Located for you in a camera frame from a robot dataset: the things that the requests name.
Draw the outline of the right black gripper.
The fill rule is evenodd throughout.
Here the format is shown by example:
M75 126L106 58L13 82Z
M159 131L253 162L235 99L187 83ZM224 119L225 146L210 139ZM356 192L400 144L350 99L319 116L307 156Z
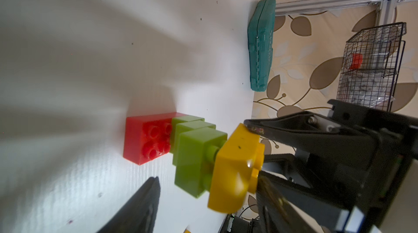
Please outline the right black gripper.
M417 160L416 118L329 103L328 116L244 121L250 132L296 149L264 160L256 190L263 233L369 233Z

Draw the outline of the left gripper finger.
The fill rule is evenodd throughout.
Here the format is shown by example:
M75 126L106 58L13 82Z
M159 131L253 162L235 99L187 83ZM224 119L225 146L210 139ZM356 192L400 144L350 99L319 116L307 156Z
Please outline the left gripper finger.
M158 177L149 177L99 233L152 233L161 186Z

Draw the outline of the yellow lego brick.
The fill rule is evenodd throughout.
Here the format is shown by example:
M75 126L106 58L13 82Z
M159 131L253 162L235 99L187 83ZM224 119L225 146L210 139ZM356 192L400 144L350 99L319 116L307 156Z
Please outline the yellow lego brick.
M254 194L264 163L265 145L260 136L239 124L217 152L208 208L220 213L238 211L248 193Z

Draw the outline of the green lego brick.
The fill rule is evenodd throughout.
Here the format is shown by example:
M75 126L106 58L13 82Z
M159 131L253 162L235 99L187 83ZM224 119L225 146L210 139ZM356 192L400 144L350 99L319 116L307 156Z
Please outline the green lego brick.
M193 129L192 122L205 121L203 117L192 116L192 115L176 115L172 118L172 133L170 135L170 152L174 155L177 152L177 137L181 132L189 131Z
M204 127L209 127L209 128L213 128L213 129L216 128L215 124L211 124L211 123L205 122L205 121L196 121L196 122L192 122L192 124L193 124L193 129L190 129L189 131L193 131L195 129L201 129L201 128L204 128ZM177 161L178 161L178 156L179 156L179 154L178 154L178 151L179 151L179 139L178 139L178 137L177 137L176 143L177 143L177 152L173 155L173 165L174 166L177 166Z
M216 154L227 138L209 127L181 133L175 184L195 198L210 191Z

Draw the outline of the red long lego brick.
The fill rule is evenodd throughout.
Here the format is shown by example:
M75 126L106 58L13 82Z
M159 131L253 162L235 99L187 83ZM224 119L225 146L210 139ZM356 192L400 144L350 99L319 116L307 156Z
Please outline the red long lego brick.
M171 149L172 119L182 113L131 116L126 118L123 157L142 165Z

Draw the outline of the clear plastic bag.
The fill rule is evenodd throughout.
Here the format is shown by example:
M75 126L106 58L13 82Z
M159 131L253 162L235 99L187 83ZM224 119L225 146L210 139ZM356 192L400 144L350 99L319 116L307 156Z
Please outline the clear plastic bag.
M388 53L349 53L344 56L337 99L388 111L394 100L395 73Z

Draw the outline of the green plastic tool case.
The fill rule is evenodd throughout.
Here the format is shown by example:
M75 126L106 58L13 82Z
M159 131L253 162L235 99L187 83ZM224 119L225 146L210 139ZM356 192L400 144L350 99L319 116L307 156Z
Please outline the green plastic tool case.
M273 58L275 0L261 0L248 25L250 86L253 91L267 89Z

